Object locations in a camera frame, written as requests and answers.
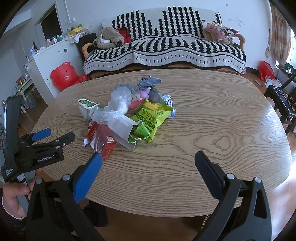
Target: pink pillow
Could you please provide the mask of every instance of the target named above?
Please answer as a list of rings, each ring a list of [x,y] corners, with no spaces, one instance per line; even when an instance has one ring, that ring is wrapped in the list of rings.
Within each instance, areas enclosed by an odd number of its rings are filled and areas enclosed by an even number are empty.
[[[215,35],[218,40],[229,39],[239,33],[239,31],[224,26],[212,26],[210,28],[205,28],[205,31]]]

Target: blue gripper pad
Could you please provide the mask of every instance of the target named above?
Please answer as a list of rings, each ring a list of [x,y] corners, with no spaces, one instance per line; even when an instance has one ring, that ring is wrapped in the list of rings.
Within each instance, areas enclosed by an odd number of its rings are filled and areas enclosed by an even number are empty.
[[[44,139],[45,137],[48,137],[51,135],[51,131],[50,129],[44,129],[42,131],[39,131],[37,133],[35,133],[33,136],[32,136],[32,141],[40,141],[42,139]]]
[[[102,167],[101,154],[94,153],[85,165],[84,171],[81,176],[74,183],[73,197],[76,203],[85,199],[89,189],[91,188],[97,174]]]

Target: window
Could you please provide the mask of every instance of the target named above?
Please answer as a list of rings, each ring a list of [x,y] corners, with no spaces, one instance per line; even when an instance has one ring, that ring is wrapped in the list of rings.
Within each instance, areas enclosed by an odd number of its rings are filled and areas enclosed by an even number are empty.
[[[41,24],[45,39],[52,39],[52,37],[62,34],[55,5],[53,5],[43,15],[43,17],[40,19],[40,21],[37,24]]]
[[[291,29],[291,49],[287,58],[287,63],[291,64],[294,68],[296,68],[296,36]]]

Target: trash pile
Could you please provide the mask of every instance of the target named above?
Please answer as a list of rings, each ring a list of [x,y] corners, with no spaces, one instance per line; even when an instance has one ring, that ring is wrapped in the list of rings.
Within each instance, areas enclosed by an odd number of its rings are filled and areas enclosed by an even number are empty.
[[[117,84],[111,100],[102,108],[100,103],[79,99],[78,106],[84,119],[91,120],[83,146],[90,144],[106,161],[117,143],[133,150],[136,141],[153,140],[157,128],[176,114],[173,100],[161,94],[155,84],[161,80],[149,76],[134,84]],[[125,114],[131,111],[129,118]]]

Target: white cabinet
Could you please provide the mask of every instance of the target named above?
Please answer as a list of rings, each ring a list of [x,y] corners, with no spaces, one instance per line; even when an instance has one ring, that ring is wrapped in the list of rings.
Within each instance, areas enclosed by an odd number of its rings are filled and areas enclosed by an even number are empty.
[[[83,60],[75,43],[62,40],[37,53],[26,68],[38,92],[48,105],[60,93],[50,74],[64,62],[70,62],[77,75],[84,74]]]

